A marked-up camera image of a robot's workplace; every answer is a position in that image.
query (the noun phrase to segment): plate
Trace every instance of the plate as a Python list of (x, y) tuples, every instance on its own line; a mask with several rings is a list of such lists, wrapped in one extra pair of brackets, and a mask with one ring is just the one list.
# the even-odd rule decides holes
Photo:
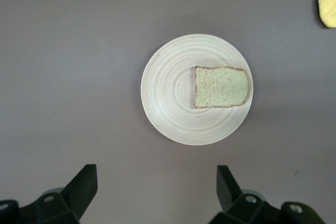
[[(244, 69), (250, 78), (249, 99), (232, 108), (194, 108), (195, 66)], [(206, 34), (165, 44), (149, 60), (141, 80), (142, 105), (150, 122), (166, 137), (187, 145), (211, 144), (232, 134), (252, 98), (252, 75), (243, 55), (227, 41)]]

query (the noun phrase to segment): brown crust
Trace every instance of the brown crust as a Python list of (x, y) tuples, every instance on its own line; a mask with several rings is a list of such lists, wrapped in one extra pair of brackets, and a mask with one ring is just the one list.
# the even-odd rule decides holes
[[(245, 100), (240, 105), (231, 105), (231, 106), (203, 106), (203, 107), (200, 107), (200, 106), (196, 106), (196, 103), (195, 103), (194, 106), (195, 106), (196, 109), (207, 109), (207, 108), (221, 108), (221, 109), (225, 109), (225, 108), (239, 107), (239, 106), (244, 105), (247, 102), (248, 98), (250, 97), (251, 82), (250, 82), (250, 77), (248, 76), (247, 72), (244, 69), (242, 69), (242, 68), (234, 68), (234, 67), (214, 67), (214, 68), (210, 68), (210, 67), (196, 66), (195, 67), (195, 83), (197, 83), (197, 81), (196, 81), (196, 68), (203, 68), (203, 69), (230, 68), (230, 69), (234, 69), (234, 70), (238, 70), (238, 71), (243, 71), (244, 74), (247, 77), (247, 80), (248, 80), (247, 96), (246, 96)], [(196, 97), (196, 95), (197, 95), (197, 85), (195, 84), (195, 97)]]

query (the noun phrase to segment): gray table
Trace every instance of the gray table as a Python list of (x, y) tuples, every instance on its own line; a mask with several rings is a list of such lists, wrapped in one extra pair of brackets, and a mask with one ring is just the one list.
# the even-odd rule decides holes
[[(86, 164), (99, 189), (81, 222), (208, 223), (216, 166), (269, 203), (336, 220), (336, 29), (317, 0), (0, 0), (0, 196), (21, 206)], [(221, 37), (255, 93), (241, 127), (206, 146), (161, 135), (140, 98), (154, 52)]]

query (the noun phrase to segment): round white plate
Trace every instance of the round white plate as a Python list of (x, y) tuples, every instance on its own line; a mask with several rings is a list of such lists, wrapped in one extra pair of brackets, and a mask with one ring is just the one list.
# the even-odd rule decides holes
[[(250, 96), (242, 106), (195, 109), (195, 66), (244, 69)], [(215, 143), (232, 134), (245, 119), (253, 98), (250, 68), (230, 43), (212, 35), (190, 34), (161, 47), (149, 60), (141, 80), (141, 99), (154, 127), (188, 145)]]

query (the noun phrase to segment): tabletop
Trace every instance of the tabletop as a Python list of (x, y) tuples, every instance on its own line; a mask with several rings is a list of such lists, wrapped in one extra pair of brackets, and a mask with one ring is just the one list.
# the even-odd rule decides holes
[[(96, 164), (81, 223), (209, 223), (216, 167), (279, 208), (336, 224), (336, 29), (317, 0), (0, 0), (0, 196), (20, 206)], [(165, 43), (210, 34), (249, 64), (243, 124), (176, 143), (144, 112), (144, 68)]]

